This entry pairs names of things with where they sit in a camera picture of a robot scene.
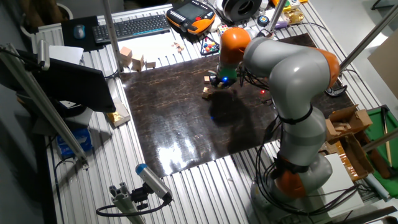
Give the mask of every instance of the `black keyboard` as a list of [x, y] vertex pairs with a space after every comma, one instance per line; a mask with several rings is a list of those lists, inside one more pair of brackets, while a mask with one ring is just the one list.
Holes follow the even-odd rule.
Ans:
[[[165, 15], [148, 16], [114, 24], [118, 40], [126, 40], [135, 37], [143, 37], [154, 34], [170, 32]], [[97, 44], [111, 42], [106, 25], [93, 27], [94, 38]]]

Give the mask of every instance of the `dark wooden board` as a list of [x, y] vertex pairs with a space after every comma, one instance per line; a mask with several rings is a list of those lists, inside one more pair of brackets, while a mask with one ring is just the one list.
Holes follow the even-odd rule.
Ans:
[[[159, 176], [256, 147], [275, 118], [262, 103], [269, 93], [248, 83], [202, 99], [203, 76], [217, 63], [215, 55], [121, 75], [145, 162]], [[352, 105], [324, 93], [312, 103], [325, 117]]]

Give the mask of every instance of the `white desk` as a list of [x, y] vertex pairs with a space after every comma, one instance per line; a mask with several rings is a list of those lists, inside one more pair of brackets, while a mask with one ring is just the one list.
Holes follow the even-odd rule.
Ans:
[[[114, 14], [113, 18], [115, 22], [119, 22], [146, 15], [162, 14], [170, 7], [171, 5], [165, 5], [121, 12]], [[300, 8], [305, 14], [304, 22], [315, 22], [325, 26], [310, 3], [301, 5]], [[100, 24], [104, 24], [103, 16], [99, 16], [98, 20]], [[258, 30], [253, 20], [250, 21], [248, 27]], [[276, 32], [279, 38], [303, 33], [309, 33], [318, 48], [334, 53], [340, 62], [345, 58], [346, 54], [327, 31], [318, 27], [304, 25]], [[182, 40], [173, 30], [162, 35], [169, 35], [175, 40], [183, 41], [186, 50], [182, 54], [160, 55], [157, 67], [201, 57], [199, 43], [191, 44]], [[219, 41], [216, 34], [212, 34], [212, 37]], [[39, 32], [32, 38], [34, 51], [40, 39], [52, 45], [63, 45], [61, 25], [40, 27]], [[105, 75], [110, 75], [116, 70], [110, 45], [103, 50], [85, 52], [83, 57], [85, 66], [102, 70]], [[345, 72], [342, 81], [349, 86], [347, 94], [354, 103], [359, 104], [359, 109], [368, 110], [380, 106], [379, 100], [359, 76]], [[114, 94], [117, 94], [127, 105], [120, 79], [115, 78], [110, 82], [116, 86]], [[110, 185], [118, 186], [120, 182], [126, 182], [130, 190], [142, 185], [142, 180], [134, 172], [137, 164], [144, 162], [134, 121], [131, 120], [119, 128], [112, 129], [103, 113], [93, 113], [90, 130], [94, 150], [87, 152], [90, 165], [88, 170], [75, 167], [70, 162], [60, 165], [56, 174], [53, 169], [50, 169], [58, 223], [63, 223], [62, 217], [65, 223], [129, 223], [127, 218], [99, 217], [95, 210], [112, 204], [108, 190]], [[47, 149], [49, 167], [53, 167], [60, 161], [54, 146], [52, 149]], [[278, 149], [275, 143], [267, 144], [266, 149], [270, 156], [276, 156]], [[146, 222], [153, 224], [268, 223], [267, 218], [262, 215], [262, 212], [257, 211], [250, 201], [249, 193], [254, 178], [255, 156], [255, 150], [250, 149], [164, 177], [163, 181], [173, 192], [174, 202], [171, 207], [144, 215]], [[262, 159], [265, 165], [270, 164], [270, 159], [266, 155]], [[55, 175], [60, 180], [59, 191], [55, 186]], [[362, 195], [364, 200], [369, 197], [372, 195]], [[155, 195], [150, 195], [149, 207], [155, 208], [159, 205], [159, 199]]]

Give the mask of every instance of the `robotic arm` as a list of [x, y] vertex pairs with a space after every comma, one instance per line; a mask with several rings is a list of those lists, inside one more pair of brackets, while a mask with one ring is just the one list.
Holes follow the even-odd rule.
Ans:
[[[219, 71], [224, 67], [220, 65], [230, 64], [223, 56], [236, 48], [236, 43], [223, 41], [227, 36], [236, 37], [234, 32], [227, 30], [221, 36]], [[266, 177], [271, 183], [269, 191], [283, 202], [302, 198], [320, 188], [332, 173], [328, 160], [318, 154], [326, 139], [325, 118], [310, 101], [336, 82], [340, 71], [337, 58], [324, 50], [265, 37], [238, 47], [238, 51], [242, 49], [246, 69], [269, 79], [269, 91], [282, 121], [276, 171], [272, 178]]]

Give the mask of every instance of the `wooden block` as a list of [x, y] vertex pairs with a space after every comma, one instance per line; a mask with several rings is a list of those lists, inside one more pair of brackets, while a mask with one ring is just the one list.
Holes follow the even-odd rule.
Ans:
[[210, 77], [205, 76], [204, 79], [205, 79], [205, 84], [210, 84]]
[[344, 126], [338, 126], [338, 127], [335, 127], [335, 130], [336, 131], [345, 131], [345, 127]]
[[123, 47], [120, 50], [120, 58], [121, 58], [122, 64], [125, 67], [128, 67], [131, 64], [131, 56], [132, 56], [132, 53], [129, 48]]
[[147, 68], [155, 68], [156, 67], [156, 59], [155, 58], [147, 58], [145, 61], [145, 66]]
[[139, 54], [134, 54], [131, 57], [132, 60], [132, 69], [140, 72], [144, 66], [144, 56]]
[[131, 64], [131, 58], [130, 58], [130, 60], [123, 60], [123, 59], [122, 59], [122, 64], [123, 64], [125, 67], [128, 67], [128, 66]]
[[120, 50], [120, 56], [122, 60], [131, 60], [132, 52], [129, 48], [122, 47], [122, 49]]
[[343, 124], [344, 124], [344, 123], [341, 123], [341, 122], [333, 122], [334, 127], [341, 126], [341, 125], [343, 125]]
[[206, 100], [207, 100], [207, 99], [209, 98], [210, 95], [211, 95], [210, 89], [207, 88], [207, 87], [204, 87], [203, 93], [201, 94], [201, 97], [202, 97], [203, 99], [206, 99]]

